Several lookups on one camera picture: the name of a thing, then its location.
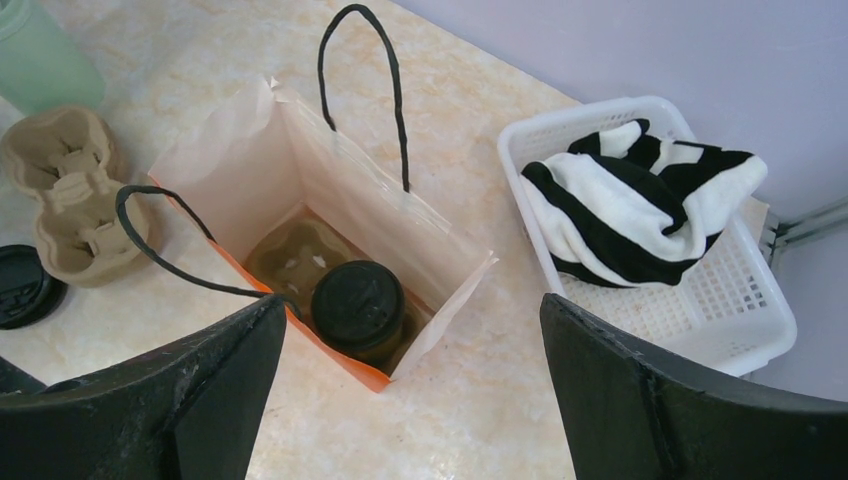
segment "towel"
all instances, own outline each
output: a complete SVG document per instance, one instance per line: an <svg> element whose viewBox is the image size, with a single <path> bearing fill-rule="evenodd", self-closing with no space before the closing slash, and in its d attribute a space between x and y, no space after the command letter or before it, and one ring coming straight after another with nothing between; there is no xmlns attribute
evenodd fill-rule
<svg viewBox="0 0 848 480"><path fill-rule="evenodd" d="M557 270L606 287L677 285L762 183L758 156L628 122L532 162L521 182Z"/></svg>

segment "countertop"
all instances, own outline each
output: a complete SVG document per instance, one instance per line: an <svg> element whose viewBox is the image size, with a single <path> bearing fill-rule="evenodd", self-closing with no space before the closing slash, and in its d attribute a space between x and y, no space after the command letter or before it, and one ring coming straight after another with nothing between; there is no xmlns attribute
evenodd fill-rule
<svg viewBox="0 0 848 480"><path fill-rule="evenodd" d="M257 74L318 106L317 48L346 2L44 0L109 90L100 113L139 171ZM416 193L501 260L407 378L374 394L289 329L248 473L277 478L574 478L542 346L545 292L500 167L509 123L576 102L386 0L370 6L401 65ZM385 53L351 16L326 59L333 117L399 174ZM0 103L0 132L19 116ZM165 258L246 286L202 235L155 203ZM0 245L32 244L36 205L0 175ZM72 288L57 312L0 332L0 356L51 384L192 333L249 303L154 265Z"/></svg>

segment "black lid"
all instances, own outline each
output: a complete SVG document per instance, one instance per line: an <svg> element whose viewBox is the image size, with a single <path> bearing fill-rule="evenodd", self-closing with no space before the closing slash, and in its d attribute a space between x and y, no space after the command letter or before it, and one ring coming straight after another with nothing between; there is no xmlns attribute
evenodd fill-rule
<svg viewBox="0 0 848 480"><path fill-rule="evenodd" d="M23 327L46 317L61 303L67 287L44 271L35 248L1 247L0 329Z"/></svg>
<svg viewBox="0 0 848 480"><path fill-rule="evenodd" d="M357 260L330 270L312 295L319 336L349 352L379 345L400 328L404 296L400 281L376 262Z"/></svg>

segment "bag handle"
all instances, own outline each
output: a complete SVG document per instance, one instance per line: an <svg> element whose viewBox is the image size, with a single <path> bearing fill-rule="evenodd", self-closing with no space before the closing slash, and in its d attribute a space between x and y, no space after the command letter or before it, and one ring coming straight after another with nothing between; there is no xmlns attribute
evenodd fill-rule
<svg viewBox="0 0 848 480"><path fill-rule="evenodd" d="M200 220L197 214L194 213L191 207L189 207L188 204L186 204L186 202L182 198L180 198L180 196L177 195L175 192L161 187L155 187L152 185L126 185L124 187L121 187L120 190L118 190L118 194L115 197L115 210L118 214L118 221L121 223L121 227L124 228L124 231L127 233L127 236L130 238L130 240L135 244L136 247L138 247L139 250L142 251L142 253L147 255L148 258L156 262L160 267L173 273L181 279L189 283L208 288L210 290L253 298L262 298L265 295L270 295L269 293L260 292L258 290L246 290L243 288L233 287L229 285L221 285L218 283L210 282L208 280L203 280L202 278L195 277L194 275L180 270L174 264L160 257L159 254L156 253L156 251L153 250L150 245L148 245L147 242L144 241L143 238L141 238L141 235L139 235L138 231L132 225L129 216L127 215L127 200L129 200L129 198L136 193L141 193L144 195L165 195L166 197L174 199L180 205L180 207L182 207L183 210L188 213L194 223L196 223L197 226L200 227L200 230L203 231L203 234L206 235L206 238L215 242L216 244L218 242L215 241L215 237L212 236L212 232L209 231L209 229L206 227L206 225L204 225L204 223ZM288 304L289 308L291 308L295 315L300 317L300 309L297 308L297 304L295 304L293 300L286 297L285 295L281 296L283 297L283 301Z"/></svg>
<svg viewBox="0 0 848 480"><path fill-rule="evenodd" d="M333 118L330 116L330 109L327 106L327 88L324 82L324 50L326 49L327 42L330 40L333 32L336 31L336 27L338 27L341 21L351 12L359 12L359 14L362 15L362 17L365 18L372 27L374 27L374 30L376 30L380 35L380 39L383 40L383 45L386 47L386 54L389 57L389 70L392 72L392 87L394 89L395 96L395 121L398 125L398 140L400 141L400 162L403 191L409 193L409 153L406 148L406 126L403 121L403 95L401 94L400 89L400 66L398 65L397 56L395 56L395 50L392 47L392 42L389 41L389 37L386 35L383 25L380 24L379 20L377 20L374 12L365 5L354 3L346 6L337 13L330 22L330 25L327 26L327 30L324 32L324 38L321 39L321 46L318 47L318 88L321 90L321 110L324 113L324 120L327 122L330 129L335 132L336 124L333 122Z"/></svg>

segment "white plastic basket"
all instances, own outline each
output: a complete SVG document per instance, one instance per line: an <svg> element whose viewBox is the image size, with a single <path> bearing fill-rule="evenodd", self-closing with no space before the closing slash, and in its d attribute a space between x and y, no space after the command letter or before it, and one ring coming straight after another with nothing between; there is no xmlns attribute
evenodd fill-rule
<svg viewBox="0 0 848 480"><path fill-rule="evenodd" d="M704 259L677 287L610 289L554 268L519 182L521 169L565 152L574 140L634 118L651 121L661 138L694 141L669 101L621 98L542 114L508 126L498 152L550 290L642 339L702 365L741 376L765 366L795 343L795 317L757 244L735 215Z"/></svg>

